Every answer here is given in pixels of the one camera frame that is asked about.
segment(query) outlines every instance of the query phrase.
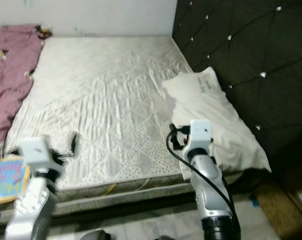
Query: pillow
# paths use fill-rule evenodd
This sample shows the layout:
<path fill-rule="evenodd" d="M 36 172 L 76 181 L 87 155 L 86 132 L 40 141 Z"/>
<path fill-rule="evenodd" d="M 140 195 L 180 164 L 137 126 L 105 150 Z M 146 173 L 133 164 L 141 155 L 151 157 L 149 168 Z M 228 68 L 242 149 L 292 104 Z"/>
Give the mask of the pillow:
<path fill-rule="evenodd" d="M 210 155 L 224 172 L 270 166 L 266 154 L 250 129 L 240 119 L 222 91 L 213 68 L 200 73 L 180 73 L 163 81 L 167 110 L 176 125 L 190 125 L 192 119 L 209 119 L 214 142 Z M 184 179 L 191 171 L 180 163 Z"/>

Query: bed frame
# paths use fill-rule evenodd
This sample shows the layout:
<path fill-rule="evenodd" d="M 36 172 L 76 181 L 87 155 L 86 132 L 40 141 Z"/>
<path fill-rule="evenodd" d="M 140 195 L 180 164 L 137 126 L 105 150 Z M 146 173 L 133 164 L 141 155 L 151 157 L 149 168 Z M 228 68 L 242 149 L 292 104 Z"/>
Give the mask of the bed frame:
<path fill-rule="evenodd" d="M 302 162 L 302 0 L 179 0 L 173 38 L 214 68 L 274 176 Z"/>

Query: white mattress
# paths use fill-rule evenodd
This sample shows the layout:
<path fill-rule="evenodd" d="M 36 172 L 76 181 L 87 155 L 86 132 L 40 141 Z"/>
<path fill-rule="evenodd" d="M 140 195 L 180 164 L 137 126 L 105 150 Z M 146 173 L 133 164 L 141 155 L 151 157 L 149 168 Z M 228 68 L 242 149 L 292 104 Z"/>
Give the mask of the white mattress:
<path fill-rule="evenodd" d="M 182 184 L 165 147 L 170 118 L 157 88 L 188 71 L 168 37 L 50 38 L 7 148 L 49 135 L 63 152 L 78 132 L 78 155 L 58 181 L 61 202 Z"/>

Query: book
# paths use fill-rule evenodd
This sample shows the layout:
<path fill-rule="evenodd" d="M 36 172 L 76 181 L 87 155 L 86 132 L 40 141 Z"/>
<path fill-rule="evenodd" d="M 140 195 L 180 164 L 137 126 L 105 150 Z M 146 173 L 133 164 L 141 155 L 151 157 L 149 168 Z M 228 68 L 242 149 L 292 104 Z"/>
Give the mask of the book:
<path fill-rule="evenodd" d="M 26 189 L 30 168 L 20 158 L 0 160 L 0 204 L 13 201 Z"/>

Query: blanket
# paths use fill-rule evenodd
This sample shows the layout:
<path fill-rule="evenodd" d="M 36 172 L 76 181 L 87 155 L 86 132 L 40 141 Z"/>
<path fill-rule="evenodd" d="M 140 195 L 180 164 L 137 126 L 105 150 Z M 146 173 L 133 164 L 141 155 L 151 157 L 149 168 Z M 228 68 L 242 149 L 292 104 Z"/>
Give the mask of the blanket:
<path fill-rule="evenodd" d="M 0 158 L 13 119 L 32 88 L 44 38 L 38 25 L 0 26 Z"/>

